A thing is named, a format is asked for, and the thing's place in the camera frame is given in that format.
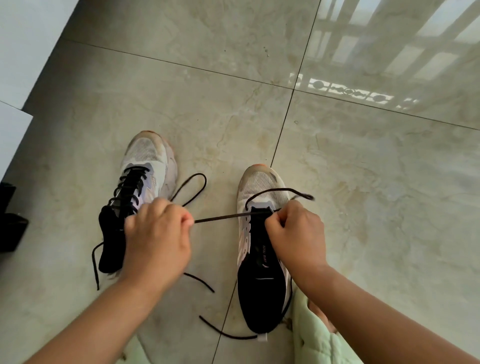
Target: floor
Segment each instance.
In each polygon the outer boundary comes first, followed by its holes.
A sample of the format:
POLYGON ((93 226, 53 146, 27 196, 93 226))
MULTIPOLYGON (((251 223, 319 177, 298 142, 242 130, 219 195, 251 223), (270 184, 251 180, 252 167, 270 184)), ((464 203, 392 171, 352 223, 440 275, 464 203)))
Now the floor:
MULTIPOLYGON (((5 181, 30 220, 0 257, 0 352, 20 363, 95 297, 97 215, 140 130, 208 177, 197 218, 235 212, 265 163, 325 222, 328 261, 480 357, 480 0, 86 0, 25 111, 5 181)), ((188 272, 139 337, 156 363, 292 363, 248 335, 237 222, 195 226, 188 272)))

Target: tile grout line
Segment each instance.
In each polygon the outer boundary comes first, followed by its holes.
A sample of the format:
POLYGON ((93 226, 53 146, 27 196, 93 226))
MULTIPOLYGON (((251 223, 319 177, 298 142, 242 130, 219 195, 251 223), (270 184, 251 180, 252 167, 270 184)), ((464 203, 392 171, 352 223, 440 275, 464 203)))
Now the tile grout line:
MULTIPOLYGON (((312 35, 312 30, 313 30, 313 25, 312 25, 312 29, 310 30, 310 35, 309 35, 308 40, 310 40, 310 36, 312 35)), ((158 58, 153 58, 153 57, 148 57, 148 56, 142 56, 142 55, 140 55, 140 54, 129 53, 129 52, 125 52, 125 51, 123 51, 123 50, 117 50, 117 49, 112 49, 112 48, 107 48, 107 47, 96 46, 96 45, 94 45, 94 44, 83 43, 83 42, 79 42, 79 41, 77 41, 77 40, 64 38, 64 37, 62 37, 62 36, 60 37, 60 39, 65 40, 65 41, 67 41, 67 42, 72 42, 72 43, 77 43, 77 44, 83 44, 84 46, 95 47, 95 48, 100 48, 100 49, 105 49, 105 50, 111 50, 111 51, 113 51, 113 52, 129 54, 129 55, 131 55, 131 56, 137 56, 137 57, 147 58, 147 59, 154 60, 154 61, 165 62, 165 63, 170 63, 170 64, 176 64, 176 65, 178 65, 178 66, 193 68, 193 69, 195 69, 195 70, 200 70, 200 71, 205 71, 205 72, 210 72, 210 73, 217 73, 217 74, 221 74, 221 75, 224 75, 224 76, 230 76, 230 77, 239 78, 239 79, 241 79, 241 80, 258 82, 258 83, 261 83, 261 84, 264 84, 264 85, 286 88, 287 90, 303 92, 303 93, 305 93, 305 94, 310 94, 310 95, 315 95, 315 96, 320 96, 320 97, 331 98, 331 99, 333 99, 333 100, 346 101, 346 102, 349 102, 349 103, 352 103, 352 104, 356 104, 356 105, 367 106, 367 107, 370 107, 370 108, 375 108, 375 109, 384 110, 384 111, 391 111, 391 112, 395 112, 395 113, 397 113, 397 114, 413 116, 413 117, 415 117, 415 118, 420 118, 420 119, 430 120, 430 121, 437 121, 437 122, 441 122, 441 123, 448 124, 448 125, 452 125, 452 126, 459 126, 459 127, 461 127, 461 128, 467 128, 467 129, 479 130, 479 131, 480 131, 480 129, 473 128, 473 127, 471 127, 471 126, 454 124, 454 123, 452 123, 452 122, 447 122, 447 121, 442 121, 442 120, 431 119, 431 118, 427 118, 427 117, 425 117, 425 116, 408 114, 408 113, 406 113, 406 112, 400 112, 400 111, 396 111, 396 110, 383 109, 383 108, 378 107, 378 106, 375 106, 375 105, 361 104, 361 103, 359 103, 359 102, 355 102, 355 101, 352 101, 352 100, 345 100, 345 99, 342 99, 342 98, 335 98, 335 97, 331 97, 331 96, 327 96, 327 95, 316 94, 316 93, 313 93, 313 92, 308 92, 308 91, 303 91, 303 90, 297 90, 297 89, 295 89, 295 87, 290 88, 290 87, 285 87, 285 86, 280 86, 280 85, 269 84, 268 82, 265 82, 265 81, 251 80, 251 79, 245 78, 245 77, 235 76, 235 75, 231 75, 231 74, 227 74, 227 73, 222 73, 222 72, 217 72, 217 71, 212 71, 212 70, 206 70, 206 69, 204 69, 204 68, 199 68, 199 67, 194 67, 194 66, 188 66, 188 65, 186 65, 186 64, 176 63, 176 62, 172 62, 172 61, 160 60, 160 59, 158 59, 158 58)), ((297 77, 298 77, 298 75, 299 75, 299 73, 300 73, 301 66, 302 66, 302 64, 303 64, 303 59, 305 58, 305 54, 306 54, 306 52, 307 52, 307 47, 305 48, 305 52, 304 52, 303 57, 302 57, 302 62, 301 62, 301 64, 300 64, 299 71, 297 72, 297 77)))
MULTIPOLYGON (((223 325, 222 325, 222 328, 220 331, 223 332, 223 328, 225 327, 225 323, 227 321, 227 316, 228 316, 228 312, 230 311, 230 306, 232 304, 232 299, 233 299, 233 295, 235 294, 235 288, 237 287, 237 280, 235 280, 235 285, 233 286, 233 292, 232 292, 232 295, 230 296, 230 302, 228 303, 228 308, 227 308, 227 313, 225 314, 225 319, 223 320, 223 325)), ((222 338, 222 334, 220 334, 218 336, 218 341, 216 342, 216 347, 215 347, 215 352, 213 353, 213 359, 212 359, 212 364, 213 362, 215 361, 215 355, 216 355, 216 351, 218 349, 218 345, 220 344, 220 339, 222 338)))
MULTIPOLYGON (((294 80, 295 85, 297 84, 298 76, 300 74, 301 67, 303 65, 303 60, 305 59, 305 54, 307 54, 308 43, 310 42, 310 37, 312 36, 313 27, 315 26, 315 20, 317 20, 317 13, 318 13, 318 9, 320 8, 320 3, 321 2, 322 2, 322 0, 320 0, 318 2, 317 10, 315 11, 315 16, 313 17, 312 27, 310 28, 310 34, 308 34, 307 44, 306 44, 305 50, 303 52, 303 57, 301 58, 300 67, 299 67, 299 70, 297 72, 297 78, 294 80)), ((283 127, 285 126, 285 121, 287 120, 288 110, 290 110, 290 104, 292 102, 294 92, 295 92, 295 86, 293 86, 292 96, 290 96, 290 101, 288 102, 287 112, 285 113, 285 118, 283 119, 282 129, 280 129, 280 135, 278 136, 278 140, 276 141, 275 152, 273 152, 272 163, 270 164, 270 168, 273 166, 273 162, 275 160, 276 150, 278 148, 278 144, 280 143, 280 138, 282 137, 283 127)))
POLYGON ((95 47, 95 48, 100 48, 100 49, 111 50, 111 51, 113 51, 113 52, 118 52, 118 53, 130 54, 131 56, 137 56, 137 57, 147 58, 147 59, 149 59, 149 60, 154 60, 154 61, 159 61, 159 62, 165 62, 165 63, 170 63, 170 64, 176 64, 176 65, 182 66, 182 67, 193 68, 193 69, 196 69, 196 70, 205 71, 205 72, 210 72, 210 73, 222 74, 222 75, 224 75, 224 76, 235 77, 235 78, 239 78, 239 79, 241 79, 241 80, 258 82, 258 83, 261 83, 261 84, 264 84, 264 85, 286 88, 287 90, 293 90, 293 88, 290 88, 290 87, 285 87, 285 86, 280 86, 280 85, 275 85, 275 84, 269 84, 268 82, 265 82, 265 81, 251 80, 250 78, 235 76, 235 75, 232 75, 232 74, 222 73, 222 72, 218 72, 218 71, 206 70, 206 69, 204 69, 204 68, 199 68, 199 67, 195 67, 195 66, 189 66, 189 65, 186 65, 186 64, 176 63, 176 62, 172 62, 172 61, 160 60, 160 59, 158 59, 158 58, 153 58, 153 57, 148 57, 148 56, 142 56, 141 54, 135 54, 135 53, 125 52, 125 51, 123 51, 123 50, 112 49, 112 48, 107 48, 107 47, 102 47, 102 46, 96 46, 95 44, 82 43, 82 42, 79 42, 79 41, 77 41, 77 40, 72 40, 72 39, 68 39, 68 38, 63 38, 63 37, 61 37, 61 39, 62 39, 62 40, 66 40, 66 41, 68 41, 68 42, 72 42, 72 43, 83 44, 84 46, 89 46, 89 47, 95 47))
POLYGON ((361 103, 359 103, 359 102, 355 102, 355 101, 352 101, 352 100, 345 100, 345 99, 342 99, 342 98, 331 97, 331 96, 328 96, 328 95, 314 94, 313 92, 308 92, 308 91, 303 91, 303 90, 294 90, 294 91, 303 92, 304 94, 308 94, 308 95, 315 95, 315 96, 320 96, 320 97, 326 97, 326 98, 329 98, 329 99, 332 99, 332 100, 337 100, 337 101, 345 101, 345 102, 349 102, 350 104, 355 104, 355 105, 360 105, 360 106, 366 106, 366 107, 368 107, 368 108, 374 108, 374 109, 378 109, 378 110, 382 110, 382 111, 390 111, 390 112, 394 112, 394 113, 400 114, 400 115, 411 116, 411 117, 413 117, 413 118, 420 118, 420 119, 429 120, 429 121, 436 121, 436 122, 441 122, 441 123, 443 123, 443 124, 448 124, 448 125, 452 125, 452 126, 458 126, 458 127, 460 127, 460 128, 467 128, 467 129, 472 129, 472 130, 478 130, 478 131, 480 131, 480 129, 476 129, 476 128, 471 127, 471 126, 453 124, 452 122, 447 122, 447 121, 442 121, 442 120, 431 119, 431 118, 427 118, 427 117, 425 117, 425 116, 418 116, 418 115, 407 114, 406 112, 400 112, 400 111, 397 111, 397 110, 384 109, 384 108, 381 108, 381 107, 375 106, 375 105, 361 104, 361 103))

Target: person's right arm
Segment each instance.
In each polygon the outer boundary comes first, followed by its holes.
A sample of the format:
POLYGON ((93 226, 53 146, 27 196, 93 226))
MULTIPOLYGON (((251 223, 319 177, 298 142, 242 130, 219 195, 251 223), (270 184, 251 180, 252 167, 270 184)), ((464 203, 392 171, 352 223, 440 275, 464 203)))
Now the person's right arm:
POLYGON ((331 268, 318 215, 290 201, 265 221, 278 258, 366 363, 480 363, 331 268))

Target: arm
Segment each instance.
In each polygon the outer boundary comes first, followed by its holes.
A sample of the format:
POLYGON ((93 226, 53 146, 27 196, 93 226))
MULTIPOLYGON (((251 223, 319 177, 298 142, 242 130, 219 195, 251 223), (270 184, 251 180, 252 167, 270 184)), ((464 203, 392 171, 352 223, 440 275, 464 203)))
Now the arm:
POLYGON ((479 363, 329 267, 320 218, 290 201, 265 221, 295 283, 365 363, 479 363))
POLYGON ((127 249, 117 283, 26 364, 114 363, 190 257, 190 213, 164 199, 125 221, 127 249))

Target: shoe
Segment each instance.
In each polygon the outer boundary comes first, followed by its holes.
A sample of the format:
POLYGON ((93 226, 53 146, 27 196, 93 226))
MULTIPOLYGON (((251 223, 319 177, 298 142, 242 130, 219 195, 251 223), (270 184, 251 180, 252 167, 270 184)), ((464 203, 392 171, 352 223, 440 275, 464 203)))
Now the shoe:
POLYGON ((178 174, 171 146, 151 131, 140 132, 132 139, 120 170, 121 177, 113 192, 114 197, 103 206, 98 216, 103 232, 103 252, 98 270, 108 274, 117 272, 123 265, 125 219, 136 214, 143 203, 150 203, 156 197, 170 199, 178 174))
POLYGON ((237 212, 255 213, 239 217, 237 282, 240 307, 250 330, 257 334, 272 331, 282 321, 291 294, 290 274, 273 250, 265 229, 265 219, 287 204, 287 191, 280 176, 264 164, 248 167, 237 193, 237 212))

